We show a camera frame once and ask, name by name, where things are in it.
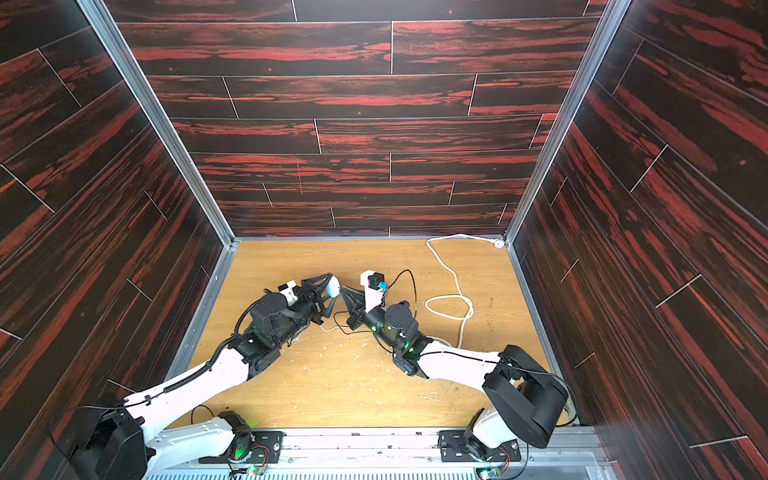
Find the blue earbud case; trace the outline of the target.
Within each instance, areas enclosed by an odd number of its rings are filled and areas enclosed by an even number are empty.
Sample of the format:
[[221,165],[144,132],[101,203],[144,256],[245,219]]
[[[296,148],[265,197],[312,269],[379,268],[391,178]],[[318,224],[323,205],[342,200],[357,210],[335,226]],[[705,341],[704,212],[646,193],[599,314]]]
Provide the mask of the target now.
[[332,277],[327,286],[326,286],[326,292],[331,298],[336,298],[340,294],[340,282],[336,277]]

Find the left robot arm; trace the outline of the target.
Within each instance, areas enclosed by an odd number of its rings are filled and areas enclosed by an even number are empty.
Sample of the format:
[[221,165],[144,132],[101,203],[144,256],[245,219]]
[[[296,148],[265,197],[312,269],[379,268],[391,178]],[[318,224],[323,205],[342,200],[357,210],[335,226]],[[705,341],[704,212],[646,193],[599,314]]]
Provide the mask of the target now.
[[339,293],[330,273],[266,291],[202,364],[122,400],[107,396],[76,408],[61,451],[66,461],[80,479],[145,479],[198,458],[249,456],[251,430],[236,414],[180,428],[172,424],[264,372],[284,345],[331,317]]

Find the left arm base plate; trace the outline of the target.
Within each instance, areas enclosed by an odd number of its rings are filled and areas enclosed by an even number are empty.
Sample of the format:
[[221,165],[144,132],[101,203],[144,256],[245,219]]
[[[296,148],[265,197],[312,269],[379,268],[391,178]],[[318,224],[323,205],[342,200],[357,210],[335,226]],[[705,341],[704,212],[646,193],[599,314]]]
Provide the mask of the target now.
[[200,464],[268,466],[279,462],[285,433],[282,431],[254,430],[237,434],[225,452],[218,456],[202,457]]

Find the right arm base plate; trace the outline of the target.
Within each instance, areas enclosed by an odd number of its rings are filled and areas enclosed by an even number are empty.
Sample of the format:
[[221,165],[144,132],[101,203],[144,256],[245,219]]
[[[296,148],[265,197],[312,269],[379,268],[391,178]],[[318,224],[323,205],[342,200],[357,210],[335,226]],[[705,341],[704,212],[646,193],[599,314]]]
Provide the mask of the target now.
[[490,448],[467,431],[447,429],[438,432],[437,446],[443,462],[519,462],[522,455],[516,440]]

